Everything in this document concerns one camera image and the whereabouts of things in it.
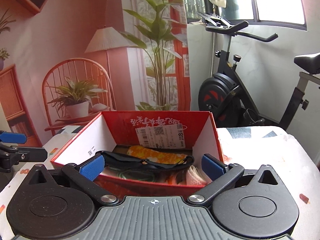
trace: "floor lamp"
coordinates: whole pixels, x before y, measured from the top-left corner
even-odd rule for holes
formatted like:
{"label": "floor lamp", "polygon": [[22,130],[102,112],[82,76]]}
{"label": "floor lamp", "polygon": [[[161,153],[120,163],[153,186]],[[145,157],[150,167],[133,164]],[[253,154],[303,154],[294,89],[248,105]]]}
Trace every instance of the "floor lamp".
{"label": "floor lamp", "polygon": [[[100,50],[106,51],[107,56],[107,72],[109,75],[109,78],[111,80],[111,87],[112,87],[112,78],[110,75],[110,62],[109,62],[109,49],[115,49],[115,48],[125,48],[132,46],[132,44],[124,38],[119,32],[117,32],[113,27],[103,28],[99,29],[95,32],[94,36],[92,37],[87,49],[85,50],[85,53],[88,52],[96,52]],[[114,101],[114,105],[116,108],[116,101],[115,96],[113,93],[112,88],[112,97]]]}

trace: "chair backrest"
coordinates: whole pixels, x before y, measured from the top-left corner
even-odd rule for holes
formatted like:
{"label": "chair backrest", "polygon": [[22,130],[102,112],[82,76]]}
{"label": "chair backrest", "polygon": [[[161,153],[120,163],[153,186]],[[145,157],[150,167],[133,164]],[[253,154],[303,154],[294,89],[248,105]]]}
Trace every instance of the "chair backrest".
{"label": "chair backrest", "polygon": [[103,66],[86,58],[70,58],[50,69],[42,83],[42,96],[49,125],[52,125],[52,121],[55,122],[56,119],[66,116],[64,107],[58,110],[57,105],[54,106],[53,103],[48,103],[59,96],[55,87],[65,86],[65,77],[73,81],[92,80],[99,88],[107,90],[107,92],[98,93],[98,98],[93,98],[92,104],[102,103],[110,107],[110,110],[115,110],[115,104],[112,102],[114,98],[112,98],[111,80]]}

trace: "purple pot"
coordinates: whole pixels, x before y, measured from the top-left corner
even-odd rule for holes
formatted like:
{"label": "purple pot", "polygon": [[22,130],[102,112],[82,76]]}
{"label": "purple pot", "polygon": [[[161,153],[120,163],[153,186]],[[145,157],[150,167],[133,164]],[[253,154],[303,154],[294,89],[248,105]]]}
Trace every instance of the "purple pot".
{"label": "purple pot", "polygon": [[4,60],[0,58],[0,71],[3,70]]}

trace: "open cardboard box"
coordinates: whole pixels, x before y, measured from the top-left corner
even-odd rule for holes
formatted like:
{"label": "open cardboard box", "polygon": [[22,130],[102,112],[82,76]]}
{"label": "open cardboard box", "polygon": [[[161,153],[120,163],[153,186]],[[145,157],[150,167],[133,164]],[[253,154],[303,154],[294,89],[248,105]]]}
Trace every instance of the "open cardboard box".
{"label": "open cardboard box", "polygon": [[[164,135],[157,127],[162,126]],[[67,163],[80,164],[97,151],[125,153],[132,145],[170,149],[167,152],[192,154],[197,167],[207,182],[211,180],[202,172],[201,158],[209,153],[223,160],[217,130],[210,112],[185,111],[105,111],[98,114],[51,162],[54,167]],[[121,179],[105,169],[95,180],[119,198],[125,195],[182,195],[186,197],[203,186],[169,185]]]}

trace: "black bag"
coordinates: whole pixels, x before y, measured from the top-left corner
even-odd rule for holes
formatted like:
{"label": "black bag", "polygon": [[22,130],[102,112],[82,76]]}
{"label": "black bag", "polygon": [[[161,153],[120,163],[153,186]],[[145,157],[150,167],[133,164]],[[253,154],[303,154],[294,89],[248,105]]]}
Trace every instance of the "black bag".
{"label": "black bag", "polygon": [[194,162],[193,156],[187,156],[176,164],[163,164],[152,162],[149,159],[139,159],[137,157],[121,153],[113,153],[108,151],[96,152],[96,154],[98,153],[103,156],[105,167],[110,166],[123,170],[130,169],[152,172],[179,171],[189,168]]}

